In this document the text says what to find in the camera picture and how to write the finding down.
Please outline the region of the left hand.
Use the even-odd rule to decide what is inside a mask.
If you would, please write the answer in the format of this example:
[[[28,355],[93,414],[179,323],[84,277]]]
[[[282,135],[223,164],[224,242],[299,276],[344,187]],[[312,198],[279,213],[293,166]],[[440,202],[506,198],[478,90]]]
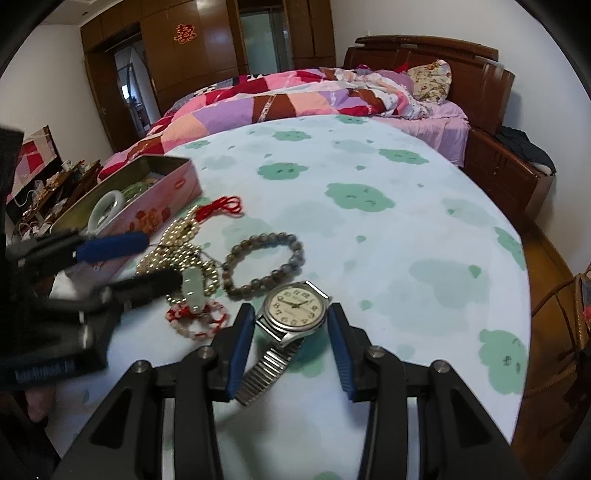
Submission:
[[[33,422],[41,422],[55,406],[56,388],[51,386],[34,387],[25,392],[27,411]]]

